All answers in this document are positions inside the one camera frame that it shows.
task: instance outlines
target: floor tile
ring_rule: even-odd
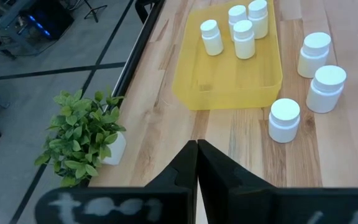
[[[93,98],[98,90],[106,91],[107,88],[114,88],[121,74],[122,68],[103,69],[96,71],[84,97]],[[35,224],[34,209],[38,200],[49,190],[59,188],[61,177],[54,174],[51,167],[47,167],[42,174],[40,182],[36,186],[29,202],[27,203],[18,224]]]
[[[89,72],[0,80],[0,223],[8,223],[32,182],[60,90],[80,89]]]
[[[92,18],[84,20],[89,8],[81,6],[74,12],[73,25],[49,49],[38,56],[18,57],[11,60],[0,55],[0,76],[39,72],[61,68],[94,65],[102,52],[129,0],[91,0],[93,6],[108,4],[98,12],[99,22]],[[43,44],[41,49],[51,43]]]
[[[143,23],[136,13],[135,4],[133,4],[111,42],[102,63],[125,62],[136,43],[142,27]]]

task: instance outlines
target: white flower pot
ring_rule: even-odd
[[[111,151],[111,157],[104,158],[102,163],[108,165],[118,165],[121,161],[122,155],[124,155],[126,145],[127,142],[125,141],[124,135],[121,132],[118,132],[116,141],[108,145],[108,148],[110,148]]]

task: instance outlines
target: metal stand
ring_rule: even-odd
[[[100,6],[97,8],[92,8],[92,6],[89,4],[88,0],[84,0],[85,4],[91,9],[90,12],[87,13],[87,15],[84,17],[84,19],[87,19],[90,15],[93,16],[95,22],[99,22],[98,16],[96,15],[99,11],[99,9],[104,9],[107,7],[107,5]]]

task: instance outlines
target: white bottle cap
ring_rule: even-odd
[[[346,72],[335,65],[326,65],[316,71],[313,79],[314,87],[323,92],[339,90],[346,80]]]
[[[331,37],[323,32],[315,32],[305,37],[303,51],[311,56],[319,56],[329,50]]]
[[[204,37],[213,37],[219,33],[218,22],[214,19],[209,19],[203,22],[200,26],[201,33]]]
[[[248,15],[251,18],[264,17],[267,14],[267,2],[265,0],[255,0],[248,5]]]
[[[300,116],[301,109],[295,100],[283,98],[276,100],[270,110],[270,118],[281,126],[294,125]]]
[[[252,30],[252,22],[248,20],[243,20],[234,24],[233,31],[234,36],[239,39],[248,38],[254,32]]]
[[[229,10],[229,22],[235,24],[241,20],[247,19],[247,9],[243,5],[233,6]]]

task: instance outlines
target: green leaf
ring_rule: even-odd
[[[113,122],[116,122],[119,118],[119,109],[116,106],[111,110],[110,116],[112,117]]]
[[[112,97],[112,88],[111,88],[111,86],[107,86],[106,90],[107,90],[107,98],[111,98]]]
[[[103,122],[103,124],[111,124],[114,123],[116,120],[111,115],[106,114],[102,117],[101,121]]]
[[[92,101],[90,99],[82,99],[73,104],[75,111],[86,111],[91,109]]]
[[[97,114],[97,113],[95,113],[95,112],[91,112],[91,115],[95,118],[95,119],[97,119],[98,121],[100,121],[100,116]]]
[[[96,143],[101,143],[103,141],[103,134],[98,133],[96,134]]]
[[[98,102],[103,100],[103,92],[101,91],[97,91],[96,93],[94,93],[94,99]]]
[[[75,115],[78,119],[83,118],[86,114],[88,114],[88,112],[85,110],[73,112],[73,115]]]
[[[57,104],[63,106],[63,105],[65,104],[65,102],[66,102],[66,98],[67,98],[67,97],[60,95],[60,96],[55,96],[55,97],[53,97],[53,100],[54,100],[54,102],[56,102]]]
[[[58,149],[54,149],[53,151],[50,152],[50,157],[54,160],[59,160],[60,157],[60,150]]]
[[[60,128],[60,126],[50,126],[49,128],[46,129],[46,131],[53,130],[53,129],[56,129],[56,128]]]
[[[62,154],[66,157],[71,156],[72,152],[73,152],[73,150],[71,149],[71,147],[70,148],[64,147],[62,149]]]
[[[111,150],[110,150],[109,146],[104,146],[103,150],[104,150],[103,153],[106,157],[111,157]]]
[[[117,137],[118,137],[118,133],[111,134],[106,137],[106,139],[104,140],[104,143],[112,144],[113,142],[115,142],[117,140]]]
[[[46,163],[49,158],[50,158],[50,156],[45,155],[45,154],[42,154],[41,156],[39,156],[39,157],[35,160],[34,164],[35,164],[36,166],[39,166],[39,165],[41,165],[41,164]]]
[[[80,179],[86,173],[85,166],[81,166],[75,171],[75,178]]]
[[[77,92],[75,92],[74,94],[74,100],[80,100],[82,96],[82,90],[78,90]]]
[[[107,150],[105,150],[105,146],[100,147],[99,149],[100,159],[103,160],[107,156]]]
[[[109,106],[116,105],[116,104],[118,104],[119,100],[124,99],[124,98],[125,98],[125,96],[117,96],[117,97],[107,98],[106,103]]]
[[[62,91],[60,91],[60,95],[68,97],[68,96],[70,96],[70,93],[67,92],[66,90],[62,90]]]
[[[58,148],[58,147],[63,147],[63,145],[64,145],[64,140],[62,140],[62,139],[54,139],[54,140],[49,142],[49,147],[51,149],[55,149],[55,148]]]
[[[91,175],[92,177],[95,177],[95,176],[99,175],[98,171],[96,171],[96,169],[93,166],[89,165],[89,164],[85,165],[85,169],[86,169],[86,172],[89,175]]]
[[[66,118],[67,124],[73,126],[77,122],[77,117],[75,115],[71,115]]]
[[[68,168],[71,168],[71,169],[78,169],[78,168],[80,168],[83,164],[80,163],[80,162],[76,162],[76,161],[65,161],[65,165],[66,165]]]
[[[90,139],[87,136],[82,136],[80,145],[83,146],[85,144],[88,144],[89,142],[90,142]]]
[[[111,129],[115,130],[115,131],[126,131],[127,129],[121,125],[114,125],[113,127],[111,127]]]
[[[60,182],[61,187],[72,187],[75,185],[75,178],[70,176],[65,176]]]
[[[75,102],[77,101],[74,100],[74,96],[68,96],[65,100],[65,106],[73,106]]]
[[[118,100],[113,100],[111,97],[108,97],[108,98],[106,98],[106,103],[109,106],[113,106],[113,105],[116,105],[118,103]]]
[[[85,158],[88,160],[88,162],[92,162],[92,154],[86,154]]]
[[[55,172],[59,172],[61,166],[62,166],[62,162],[56,161],[55,164],[53,165],[53,170],[54,170]]]
[[[89,153],[90,154],[95,154],[95,153],[97,153],[98,152],[98,150],[95,148],[95,147],[93,147],[93,146],[90,146],[89,147]]]
[[[98,117],[101,118],[103,115],[103,110],[99,108],[95,113],[98,115]]]
[[[50,121],[51,126],[62,126],[66,123],[66,117],[63,115],[53,116]]]
[[[80,146],[80,144],[78,143],[78,141],[76,141],[76,140],[73,141],[73,150],[74,150],[75,152],[78,152],[78,151],[81,150],[81,146]]]
[[[72,126],[69,125],[69,124],[63,124],[62,125],[62,129],[65,130],[65,131],[69,130],[70,128],[72,128]]]
[[[71,108],[69,106],[64,106],[60,109],[60,113],[64,116],[70,116],[72,111]]]
[[[79,139],[82,135],[82,126],[77,127],[74,129],[74,138]]]
[[[71,127],[69,130],[66,131],[65,137],[66,137],[67,139],[69,139],[69,138],[73,135],[73,132],[74,132],[74,130],[73,130],[73,128]]]
[[[72,155],[77,159],[83,159],[85,157],[85,152],[73,152]]]
[[[100,159],[98,157],[95,157],[95,156],[92,158],[92,164],[95,167],[102,167],[102,163],[100,162]]]

